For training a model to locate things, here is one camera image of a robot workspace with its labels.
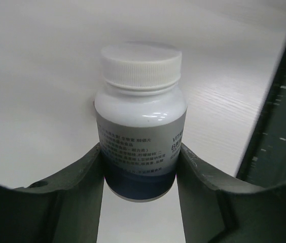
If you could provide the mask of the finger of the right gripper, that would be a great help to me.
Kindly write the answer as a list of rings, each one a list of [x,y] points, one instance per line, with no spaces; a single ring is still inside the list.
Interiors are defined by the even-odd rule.
[[[251,184],[286,180],[286,47],[236,177]]]

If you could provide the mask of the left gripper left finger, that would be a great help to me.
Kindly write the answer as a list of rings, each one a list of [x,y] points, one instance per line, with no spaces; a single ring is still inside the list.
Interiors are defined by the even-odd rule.
[[[103,185],[99,145],[29,187],[0,185],[0,242],[96,242]]]

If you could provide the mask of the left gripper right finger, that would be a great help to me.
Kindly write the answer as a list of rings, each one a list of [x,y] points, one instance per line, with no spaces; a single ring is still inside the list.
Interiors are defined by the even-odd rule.
[[[286,242],[286,181],[241,181],[182,145],[177,186],[186,242]]]

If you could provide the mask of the white pill bottle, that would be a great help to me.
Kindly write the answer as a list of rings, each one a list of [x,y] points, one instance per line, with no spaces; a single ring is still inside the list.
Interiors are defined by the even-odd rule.
[[[187,102],[178,85],[124,90],[105,85],[94,100],[104,176],[131,201],[151,201],[172,186]]]

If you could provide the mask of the white bottle cap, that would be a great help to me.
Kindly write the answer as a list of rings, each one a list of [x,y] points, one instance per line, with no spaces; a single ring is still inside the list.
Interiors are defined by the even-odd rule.
[[[101,50],[101,74],[106,83],[128,90],[157,90],[181,78],[182,52],[156,42],[130,41]]]

